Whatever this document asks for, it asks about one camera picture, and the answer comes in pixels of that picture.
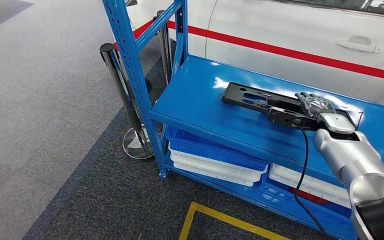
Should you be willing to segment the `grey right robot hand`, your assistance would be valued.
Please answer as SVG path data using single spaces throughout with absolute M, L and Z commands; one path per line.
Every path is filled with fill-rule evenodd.
M 331 101 L 313 93 L 300 92 L 295 96 L 300 102 L 303 113 L 310 118 L 317 118 L 320 114 L 336 114 Z

